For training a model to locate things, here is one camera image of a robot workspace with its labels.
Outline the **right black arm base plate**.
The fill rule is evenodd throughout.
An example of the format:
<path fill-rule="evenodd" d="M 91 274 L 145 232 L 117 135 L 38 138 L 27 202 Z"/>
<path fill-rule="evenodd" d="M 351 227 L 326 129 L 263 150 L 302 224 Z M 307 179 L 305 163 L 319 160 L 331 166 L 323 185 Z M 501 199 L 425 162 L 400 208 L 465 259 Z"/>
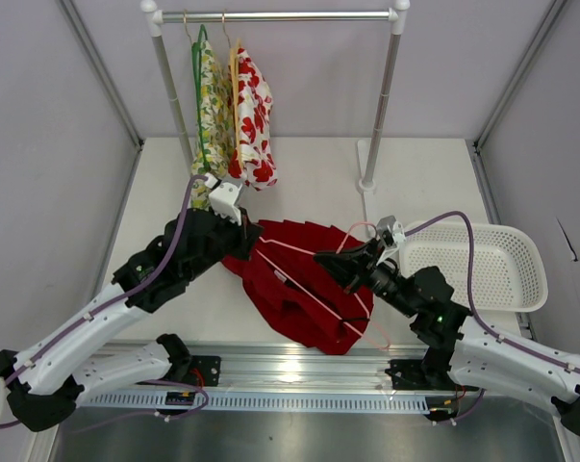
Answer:
<path fill-rule="evenodd" d="M 428 355 L 422 359 L 391 359 L 384 373 L 391 379 L 394 390 L 454 392 L 461 385 L 449 376 L 450 359 Z"/>

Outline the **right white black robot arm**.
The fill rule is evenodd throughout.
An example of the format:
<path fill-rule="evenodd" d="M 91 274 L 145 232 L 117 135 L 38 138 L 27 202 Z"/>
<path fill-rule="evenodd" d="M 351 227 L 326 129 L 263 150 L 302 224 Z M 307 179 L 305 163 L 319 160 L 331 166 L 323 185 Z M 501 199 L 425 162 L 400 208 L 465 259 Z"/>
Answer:
<path fill-rule="evenodd" d="M 411 319 L 427 345 L 422 380 L 493 391 L 539 407 L 580 437 L 580 355 L 497 330 L 453 301 L 453 288 L 435 266 L 410 276 L 382 262 L 372 239 L 340 253 L 318 252 L 315 262 L 346 292 L 367 289 Z"/>

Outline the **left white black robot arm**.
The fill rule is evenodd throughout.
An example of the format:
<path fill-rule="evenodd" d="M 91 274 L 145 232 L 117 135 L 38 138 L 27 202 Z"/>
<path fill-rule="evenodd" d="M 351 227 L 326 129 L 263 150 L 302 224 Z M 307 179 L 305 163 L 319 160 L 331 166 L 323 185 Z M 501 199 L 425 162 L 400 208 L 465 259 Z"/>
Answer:
<path fill-rule="evenodd" d="M 181 212 L 53 334 L 26 350 L 0 351 L 0 378 L 15 423 L 40 432 L 66 420 L 90 398 L 127 385 L 193 385 L 192 356 L 175 334 L 104 360 L 92 356 L 116 334 L 184 294 L 224 258 L 248 260 L 263 233 L 244 210 L 238 221 L 199 209 Z"/>

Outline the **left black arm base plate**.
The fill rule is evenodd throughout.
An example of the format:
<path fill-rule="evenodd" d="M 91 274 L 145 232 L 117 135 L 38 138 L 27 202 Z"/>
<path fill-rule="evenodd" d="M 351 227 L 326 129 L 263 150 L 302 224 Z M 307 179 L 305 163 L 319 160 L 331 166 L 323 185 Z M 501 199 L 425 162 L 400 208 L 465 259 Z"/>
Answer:
<path fill-rule="evenodd" d="M 219 356 L 192 357 L 187 372 L 177 382 L 199 387 L 216 387 L 221 372 L 221 358 Z"/>

